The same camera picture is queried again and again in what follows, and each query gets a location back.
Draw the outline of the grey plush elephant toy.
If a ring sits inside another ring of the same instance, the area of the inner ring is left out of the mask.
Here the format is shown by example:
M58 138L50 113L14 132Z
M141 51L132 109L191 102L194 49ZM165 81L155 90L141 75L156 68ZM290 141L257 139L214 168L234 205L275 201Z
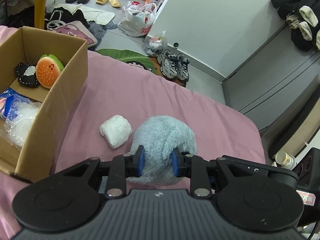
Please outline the grey plush elephant toy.
M178 148L181 152L197 154L193 130L167 115L153 116L135 131L130 154L135 154L139 146L145 150L143 173L128 181L142 185L171 186L179 183L181 179L174 176L172 169L172 151Z

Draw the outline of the green cartoon leaf rug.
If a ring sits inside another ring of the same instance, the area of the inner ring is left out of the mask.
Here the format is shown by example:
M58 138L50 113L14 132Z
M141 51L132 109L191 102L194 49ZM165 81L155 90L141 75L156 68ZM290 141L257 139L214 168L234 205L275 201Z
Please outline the green cartoon leaf rug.
M119 49L99 49L97 50L97 53L103 56L109 56L115 60L130 64L131 66L142 68L155 75L158 75L167 79L161 74L160 65L157 62L157 57L145 56L135 51L119 50ZM172 53L171 55L172 55L171 56L172 61L174 61L177 55ZM178 78L176 80L169 80L169 81L177 83L182 87L186 87L186 84L187 84L186 82L180 81Z

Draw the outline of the white floor mat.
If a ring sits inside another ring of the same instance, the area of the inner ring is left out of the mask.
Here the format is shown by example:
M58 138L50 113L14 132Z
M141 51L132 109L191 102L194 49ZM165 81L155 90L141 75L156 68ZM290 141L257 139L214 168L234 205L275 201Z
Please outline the white floor mat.
M100 9L95 9L92 7L87 7L83 4L58 4L54 6L55 8L63 8L74 14L77 10L82 11L84 18L87 21L94 21L100 25L107 25L109 24L114 18L114 12L108 12Z

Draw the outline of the grey fuzzy cloth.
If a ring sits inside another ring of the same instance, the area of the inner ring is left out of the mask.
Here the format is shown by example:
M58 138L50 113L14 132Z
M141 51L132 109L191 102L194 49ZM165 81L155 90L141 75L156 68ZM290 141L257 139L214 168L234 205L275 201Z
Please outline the grey fuzzy cloth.
M88 24L89 24L89 31L97 39L97 44L89 47L89 50L91 51L95 51L95 49L97 48L97 46L99 46L99 44L101 43L103 37L105 36L108 30L117 29L118 27L113 21L110 21L106 25L97 24L94 21L89 21Z

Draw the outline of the right yellow slipper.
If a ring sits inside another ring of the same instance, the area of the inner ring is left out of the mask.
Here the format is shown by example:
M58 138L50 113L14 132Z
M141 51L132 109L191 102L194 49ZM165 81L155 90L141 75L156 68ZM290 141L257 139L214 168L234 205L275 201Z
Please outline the right yellow slipper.
M121 3L118 0L108 0L108 2L110 3L110 5L113 8L120 8L121 7Z

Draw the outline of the blue tissue pack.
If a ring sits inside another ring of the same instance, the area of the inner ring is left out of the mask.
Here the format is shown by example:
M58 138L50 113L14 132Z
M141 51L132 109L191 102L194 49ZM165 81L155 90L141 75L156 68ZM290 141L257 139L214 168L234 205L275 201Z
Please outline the blue tissue pack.
M7 119L14 96L22 95L10 87L0 94L0 116L4 121Z

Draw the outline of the round yellow-legged table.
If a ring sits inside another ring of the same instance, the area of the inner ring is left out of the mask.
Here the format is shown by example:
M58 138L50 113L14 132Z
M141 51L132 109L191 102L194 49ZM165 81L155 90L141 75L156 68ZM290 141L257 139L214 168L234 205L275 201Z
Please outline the round yellow-legged table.
M35 0L34 27L44 29L44 17L46 11L46 0Z

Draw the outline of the white cloth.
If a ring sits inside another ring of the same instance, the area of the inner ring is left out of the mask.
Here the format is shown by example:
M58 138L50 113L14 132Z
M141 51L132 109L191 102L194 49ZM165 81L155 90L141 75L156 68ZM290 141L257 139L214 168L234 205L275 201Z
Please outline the white cloth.
M114 115L100 125L99 131L109 146L116 149L127 142L133 129L123 116Z

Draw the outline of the hanging black white clothes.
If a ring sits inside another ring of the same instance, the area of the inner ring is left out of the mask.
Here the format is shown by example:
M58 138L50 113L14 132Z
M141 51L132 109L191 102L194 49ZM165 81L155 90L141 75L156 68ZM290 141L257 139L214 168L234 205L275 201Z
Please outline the hanging black white clothes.
M319 0L271 0L291 29L291 41L302 51L319 50Z

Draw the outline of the small clear plastic bag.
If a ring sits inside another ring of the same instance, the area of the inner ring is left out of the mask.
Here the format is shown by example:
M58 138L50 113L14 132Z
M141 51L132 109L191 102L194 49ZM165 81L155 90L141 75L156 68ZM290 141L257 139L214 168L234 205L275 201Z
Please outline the small clear plastic bag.
M163 53L168 46L167 43L167 32L163 31L154 37L146 37L143 43L143 49L146 54L151 57L157 57Z

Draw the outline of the pink bear laptop bag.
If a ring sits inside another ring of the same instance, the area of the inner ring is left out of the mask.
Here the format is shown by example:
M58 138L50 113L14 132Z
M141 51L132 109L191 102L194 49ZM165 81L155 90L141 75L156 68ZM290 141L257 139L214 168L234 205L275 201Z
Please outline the pink bear laptop bag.
M52 29L51 31L85 39L88 42L89 48L98 44L94 35L80 21L66 23L65 25Z

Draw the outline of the left yellow slipper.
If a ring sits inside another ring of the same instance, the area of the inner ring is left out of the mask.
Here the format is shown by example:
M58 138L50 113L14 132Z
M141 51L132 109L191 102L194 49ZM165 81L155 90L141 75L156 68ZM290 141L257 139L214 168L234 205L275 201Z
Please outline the left yellow slipper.
M96 0L96 3L99 5L104 5L108 2L108 0Z

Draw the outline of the white yellow cup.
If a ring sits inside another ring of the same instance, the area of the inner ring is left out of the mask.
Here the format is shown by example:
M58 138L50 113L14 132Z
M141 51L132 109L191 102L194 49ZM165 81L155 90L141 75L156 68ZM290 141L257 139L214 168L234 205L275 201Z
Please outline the white yellow cup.
M287 170L293 170L297 165L295 157L287 154L284 150L280 150L276 153L275 161Z

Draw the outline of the pink bed sheet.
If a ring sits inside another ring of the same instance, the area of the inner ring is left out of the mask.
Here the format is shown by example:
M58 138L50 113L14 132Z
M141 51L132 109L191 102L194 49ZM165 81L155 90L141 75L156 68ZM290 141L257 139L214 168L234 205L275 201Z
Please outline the pink bed sheet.
M61 132L49 174L92 156L109 160L129 151L129 142L114 150L100 135L100 125L114 115L126 118L133 129L152 116L173 116L194 131L204 159L231 155L265 161L258 129L243 114L146 70L93 51L87 55L88 76ZM20 229L11 203L24 180L1 172L1 239Z

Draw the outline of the brown cardboard box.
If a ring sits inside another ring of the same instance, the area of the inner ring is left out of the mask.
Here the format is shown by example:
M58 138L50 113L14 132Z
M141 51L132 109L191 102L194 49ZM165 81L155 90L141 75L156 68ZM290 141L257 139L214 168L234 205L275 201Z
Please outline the brown cardboard box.
M1 138L1 172L32 182L49 174L55 150L68 115L88 76L88 43L65 34L31 27L1 27L1 91L12 88L42 103L23 147L19 150ZM20 85L14 68L18 63L37 63L53 54L64 65L51 89Z

